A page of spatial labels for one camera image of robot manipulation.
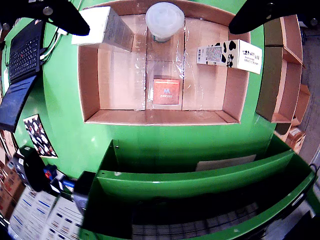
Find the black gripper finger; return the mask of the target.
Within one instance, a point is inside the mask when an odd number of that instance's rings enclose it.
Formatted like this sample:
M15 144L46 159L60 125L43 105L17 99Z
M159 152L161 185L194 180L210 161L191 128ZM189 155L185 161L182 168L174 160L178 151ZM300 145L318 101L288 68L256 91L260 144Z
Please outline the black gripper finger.
M90 26L68 0L2 0L0 27L10 30L17 19L30 18L48 22L69 34L87 36Z
M320 23L319 0L247 0L231 20L230 33L238 35L280 18L297 15L307 27Z

